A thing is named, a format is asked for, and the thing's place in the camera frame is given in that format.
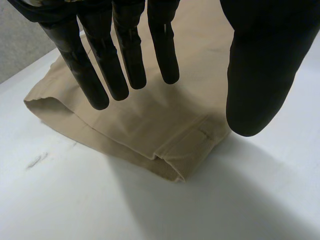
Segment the fabric fold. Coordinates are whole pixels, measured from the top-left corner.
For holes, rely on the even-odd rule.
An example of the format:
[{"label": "fabric fold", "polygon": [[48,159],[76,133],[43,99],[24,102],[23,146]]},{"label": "fabric fold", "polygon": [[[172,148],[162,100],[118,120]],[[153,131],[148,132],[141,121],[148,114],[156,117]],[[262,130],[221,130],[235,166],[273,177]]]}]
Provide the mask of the fabric fold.
[{"label": "fabric fold", "polygon": [[[77,142],[167,180],[185,181],[230,132],[225,108],[233,31],[218,0],[200,2],[181,2],[172,22],[178,83],[168,85],[162,80],[144,12],[139,34],[145,88],[130,89],[127,99],[111,100],[107,109],[95,110],[60,56],[25,97],[26,106],[48,126]],[[111,37],[116,43],[114,30]],[[81,39],[107,89],[87,39]]]}]

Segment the mark on table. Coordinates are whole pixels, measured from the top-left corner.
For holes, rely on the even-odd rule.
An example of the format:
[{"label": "mark on table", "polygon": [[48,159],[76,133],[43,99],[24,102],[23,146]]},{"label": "mark on table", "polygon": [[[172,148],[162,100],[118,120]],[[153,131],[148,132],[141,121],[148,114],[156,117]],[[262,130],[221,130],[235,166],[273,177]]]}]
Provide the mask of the mark on table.
[{"label": "mark on table", "polygon": [[37,156],[34,161],[32,161],[31,163],[29,163],[29,165],[26,167],[26,169],[32,169],[35,165],[37,165],[38,163],[42,162],[43,160],[45,160],[48,157],[48,153],[44,152],[43,154]]}]

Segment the beige fabric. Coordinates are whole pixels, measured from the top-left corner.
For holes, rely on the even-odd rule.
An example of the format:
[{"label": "beige fabric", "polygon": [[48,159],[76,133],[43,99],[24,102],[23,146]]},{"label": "beige fabric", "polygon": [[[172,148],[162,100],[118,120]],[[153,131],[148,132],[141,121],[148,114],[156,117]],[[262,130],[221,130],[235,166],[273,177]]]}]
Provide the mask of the beige fabric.
[{"label": "beige fabric", "polygon": [[[230,132],[225,106],[233,30],[219,0],[181,1],[173,28],[178,83],[162,80],[145,12],[139,25],[148,80],[144,89],[131,89],[124,101],[110,98],[109,107],[97,111],[59,57],[26,96],[26,106],[75,141],[170,181],[185,181]],[[119,49],[115,32],[111,35]],[[86,38],[82,41],[103,79]]]}]

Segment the white surface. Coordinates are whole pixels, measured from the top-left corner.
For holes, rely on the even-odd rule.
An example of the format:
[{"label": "white surface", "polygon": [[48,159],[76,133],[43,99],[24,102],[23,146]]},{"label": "white surface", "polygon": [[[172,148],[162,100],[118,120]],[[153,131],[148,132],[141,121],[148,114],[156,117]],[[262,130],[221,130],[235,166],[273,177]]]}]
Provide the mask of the white surface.
[{"label": "white surface", "polygon": [[1,240],[320,239],[320,35],[271,124],[232,134],[185,184],[77,144],[29,112],[23,98],[57,56],[0,85]]}]

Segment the folded cloth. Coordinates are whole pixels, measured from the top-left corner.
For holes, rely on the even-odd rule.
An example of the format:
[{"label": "folded cloth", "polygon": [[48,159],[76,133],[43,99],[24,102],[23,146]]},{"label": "folded cloth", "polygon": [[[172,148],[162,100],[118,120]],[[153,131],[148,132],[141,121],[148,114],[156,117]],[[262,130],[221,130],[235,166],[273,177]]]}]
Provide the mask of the folded cloth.
[{"label": "folded cloth", "polygon": [[[167,180],[185,181],[230,132],[226,101],[233,30],[219,0],[181,1],[172,23],[180,80],[167,85],[146,15],[139,25],[145,88],[131,89],[126,100],[111,99],[107,109],[95,110],[60,56],[24,103],[51,128],[77,142]],[[114,30],[111,36],[117,43]],[[85,37],[82,42],[107,89]]]}]

